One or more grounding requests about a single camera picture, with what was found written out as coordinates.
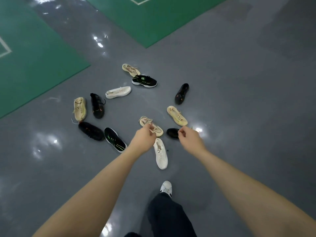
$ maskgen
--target dark pants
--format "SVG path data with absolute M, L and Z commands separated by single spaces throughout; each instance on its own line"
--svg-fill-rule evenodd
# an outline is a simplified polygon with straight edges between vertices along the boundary
M 148 206 L 147 217 L 154 237 L 196 237 L 182 206 L 174 202 L 167 193 L 156 195 Z M 125 237 L 140 235 L 130 232 Z

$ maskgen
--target hand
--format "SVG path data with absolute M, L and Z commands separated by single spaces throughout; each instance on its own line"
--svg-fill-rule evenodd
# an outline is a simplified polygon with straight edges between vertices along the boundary
M 182 127 L 179 131 L 179 140 L 183 148 L 195 157 L 203 151 L 207 151 L 203 140 L 197 131 L 187 126 Z
M 149 151 L 156 141 L 156 133 L 152 133 L 154 127 L 151 124 L 144 125 L 143 128 L 136 131 L 134 138 L 132 139 L 129 149 L 139 152 L 139 155 Z

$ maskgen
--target white court line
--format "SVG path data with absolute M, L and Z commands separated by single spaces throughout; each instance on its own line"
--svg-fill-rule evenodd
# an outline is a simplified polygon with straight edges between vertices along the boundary
M 149 1 L 149 0 L 144 0 L 144 1 L 142 1 L 142 2 L 137 2 L 137 1 L 134 1 L 134 0 L 131 0 L 133 3 L 135 3 L 136 5 L 141 5 L 141 4 L 143 4 L 143 3 L 145 3 L 145 2 L 147 2 L 147 1 Z
M 0 58 L 5 56 L 6 54 L 9 54 L 11 53 L 11 49 L 10 47 L 4 42 L 4 40 L 2 40 L 2 38 L 0 37 L 0 43 L 2 44 L 2 46 L 6 49 L 6 52 L 0 54 Z

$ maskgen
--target sneaker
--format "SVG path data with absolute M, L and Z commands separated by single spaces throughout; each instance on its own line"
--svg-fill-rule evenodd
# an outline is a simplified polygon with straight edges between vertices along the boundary
M 137 75 L 133 77 L 132 83 L 134 85 L 142 85 L 147 88 L 155 87 L 157 85 L 157 81 L 147 75 Z
M 103 131 L 88 122 L 81 121 L 78 127 L 83 133 L 96 141 L 103 141 L 105 139 Z
M 170 128 L 167 130 L 167 135 L 174 139 L 179 139 L 179 129 L 177 128 Z
M 122 153 L 127 145 L 119 138 L 118 134 L 112 128 L 106 127 L 104 129 L 104 136 L 108 143 L 116 148 L 116 150 Z
M 77 121 L 83 121 L 87 115 L 87 110 L 86 110 L 86 99 L 83 97 L 78 97 L 74 101 L 74 111 L 75 113 L 75 118 Z
M 156 152 L 156 163 L 158 167 L 162 170 L 167 168 L 168 165 L 168 156 L 165 149 L 165 146 L 161 139 L 157 138 L 154 143 L 154 148 Z
M 174 98 L 175 102 L 177 105 L 182 104 L 182 102 L 184 101 L 185 95 L 189 90 L 189 84 L 188 83 L 184 83 L 180 90 L 178 91 L 176 97 Z
M 169 115 L 172 116 L 174 122 L 177 123 L 178 125 L 185 126 L 188 124 L 187 120 L 174 106 L 168 106 L 167 112 Z
M 150 131 L 151 131 L 152 133 L 155 132 L 157 137 L 162 136 L 163 130 L 162 130 L 159 126 L 157 126 L 155 123 L 153 123 L 152 121 L 153 121 L 152 119 L 149 119 L 149 118 L 147 118 L 146 116 L 142 116 L 142 117 L 140 117 L 140 119 L 139 119 L 139 123 L 140 123 L 141 126 L 144 126 L 144 125 L 146 125 L 147 123 L 150 123 L 150 124 L 154 127 L 154 129 L 153 129 L 153 130 L 150 130 Z
M 170 196 L 170 198 L 172 198 L 172 185 L 169 181 L 166 180 L 162 184 L 162 186 L 160 188 L 160 193 L 162 193 L 162 192 L 167 193 Z
M 92 103 L 92 111 L 93 115 L 97 119 L 101 119 L 104 116 L 104 104 L 106 101 L 104 100 L 104 103 L 101 101 L 101 97 L 97 94 L 91 93 L 91 103 Z
M 124 71 L 127 71 L 132 77 L 135 77 L 136 75 L 140 75 L 139 70 L 137 70 L 137 67 L 132 67 L 129 64 L 123 64 L 122 69 Z
M 119 97 L 119 96 L 126 96 L 127 94 L 129 94 L 131 91 L 131 87 L 120 87 L 120 88 L 116 88 L 110 91 L 107 91 L 105 93 L 106 98 L 108 99 L 113 99 L 115 97 Z

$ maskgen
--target worn white sneaker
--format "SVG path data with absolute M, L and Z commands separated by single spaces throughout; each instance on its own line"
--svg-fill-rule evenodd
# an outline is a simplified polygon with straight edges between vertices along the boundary
M 105 96 L 108 99 L 113 99 L 115 97 L 119 97 L 119 96 L 126 96 L 127 94 L 130 93 L 131 91 L 131 87 L 120 87 L 120 88 L 116 88 L 113 90 L 109 90 L 105 93 Z
M 185 126 L 188 124 L 188 121 L 174 106 L 168 106 L 167 112 L 169 115 L 172 116 L 174 122 L 177 123 L 178 125 Z
M 146 125 L 147 123 L 150 123 L 150 124 L 154 127 L 154 129 L 153 129 L 153 130 L 150 130 L 150 131 L 151 131 L 152 133 L 155 132 L 157 137 L 162 136 L 163 130 L 162 130 L 159 126 L 157 126 L 155 123 L 153 123 L 153 120 L 152 120 L 152 119 L 149 119 L 149 118 L 146 117 L 146 116 L 142 116 L 142 117 L 140 117 L 140 119 L 139 119 L 139 123 L 140 123 L 141 126 L 144 126 L 144 125 Z
M 127 71 L 132 77 L 135 77 L 137 75 L 140 75 L 139 70 L 137 70 L 137 67 L 132 67 L 129 64 L 123 64 L 122 69 L 124 71 Z
M 168 156 L 165 146 L 161 139 L 156 139 L 154 143 L 154 148 L 156 152 L 156 163 L 158 167 L 162 170 L 166 169 L 168 166 Z
M 83 121 L 87 115 L 86 110 L 86 100 L 83 97 L 78 97 L 74 101 L 74 111 L 75 118 L 77 121 Z
M 169 181 L 166 180 L 162 184 L 162 186 L 160 188 L 160 193 L 162 193 L 162 192 L 167 193 L 170 196 L 170 198 L 172 198 L 172 185 Z

